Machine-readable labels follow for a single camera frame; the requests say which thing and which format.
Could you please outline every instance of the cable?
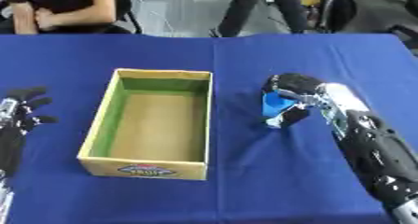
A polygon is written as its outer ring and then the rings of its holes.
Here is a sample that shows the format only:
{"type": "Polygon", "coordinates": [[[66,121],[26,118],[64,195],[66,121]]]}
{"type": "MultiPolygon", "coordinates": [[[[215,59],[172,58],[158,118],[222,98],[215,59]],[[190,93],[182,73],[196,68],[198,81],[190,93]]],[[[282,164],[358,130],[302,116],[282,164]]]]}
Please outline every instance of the cable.
{"type": "MultiPolygon", "coordinates": [[[[140,4],[144,4],[145,1],[144,0],[139,0],[139,2],[140,2],[140,4]]],[[[156,11],[153,11],[153,10],[149,10],[148,12],[150,14],[153,14],[154,16],[157,16],[157,17],[160,17],[161,19],[163,19],[165,25],[170,29],[170,33],[171,33],[170,37],[174,37],[175,30],[174,30],[173,26],[168,22],[168,20],[164,16],[162,16],[161,14],[159,14],[156,11]]]]}

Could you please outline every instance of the box label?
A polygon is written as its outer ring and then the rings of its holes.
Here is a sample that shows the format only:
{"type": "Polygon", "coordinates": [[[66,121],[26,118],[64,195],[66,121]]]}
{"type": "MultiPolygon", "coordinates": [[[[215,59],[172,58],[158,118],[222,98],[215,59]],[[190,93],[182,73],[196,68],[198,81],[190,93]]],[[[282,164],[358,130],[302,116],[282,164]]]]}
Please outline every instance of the box label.
{"type": "Polygon", "coordinates": [[[161,176],[161,175],[172,175],[175,171],[171,171],[165,168],[161,168],[156,165],[150,164],[131,164],[125,167],[121,167],[118,171],[138,176],[161,176]]]}

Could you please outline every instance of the blue table cover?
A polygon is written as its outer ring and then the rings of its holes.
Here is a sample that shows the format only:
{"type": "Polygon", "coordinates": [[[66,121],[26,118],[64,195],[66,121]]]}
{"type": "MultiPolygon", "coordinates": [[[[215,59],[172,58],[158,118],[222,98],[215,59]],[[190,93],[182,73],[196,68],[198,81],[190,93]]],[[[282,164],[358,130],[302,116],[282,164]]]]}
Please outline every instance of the blue table cover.
{"type": "Polygon", "coordinates": [[[418,62],[391,35],[2,36],[0,93],[46,85],[60,118],[28,136],[10,223],[389,223],[317,112],[287,130],[260,121],[268,76],[351,87],[418,147],[418,62]],[[207,181],[97,177],[76,159],[118,67],[213,71],[207,181]]]}

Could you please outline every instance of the black pants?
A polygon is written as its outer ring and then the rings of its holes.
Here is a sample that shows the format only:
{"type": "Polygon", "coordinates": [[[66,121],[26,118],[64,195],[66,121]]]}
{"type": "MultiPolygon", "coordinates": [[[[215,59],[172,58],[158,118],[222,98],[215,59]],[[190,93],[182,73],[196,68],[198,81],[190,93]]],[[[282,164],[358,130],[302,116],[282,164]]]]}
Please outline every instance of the black pants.
{"type": "MultiPolygon", "coordinates": [[[[232,0],[223,21],[217,27],[222,36],[236,36],[243,29],[250,12],[258,0],[232,0]]],[[[305,11],[300,0],[274,0],[292,33],[302,33],[307,28],[305,11]]]]}

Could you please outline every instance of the cardboard box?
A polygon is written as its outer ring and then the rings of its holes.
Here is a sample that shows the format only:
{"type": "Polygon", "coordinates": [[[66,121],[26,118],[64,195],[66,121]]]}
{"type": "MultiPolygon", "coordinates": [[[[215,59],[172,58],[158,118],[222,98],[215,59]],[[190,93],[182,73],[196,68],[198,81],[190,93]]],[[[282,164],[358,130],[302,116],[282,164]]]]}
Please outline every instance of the cardboard box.
{"type": "Polygon", "coordinates": [[[212,74],[117,69],[77,158],[93,175],[206,179],[212,74]]]}

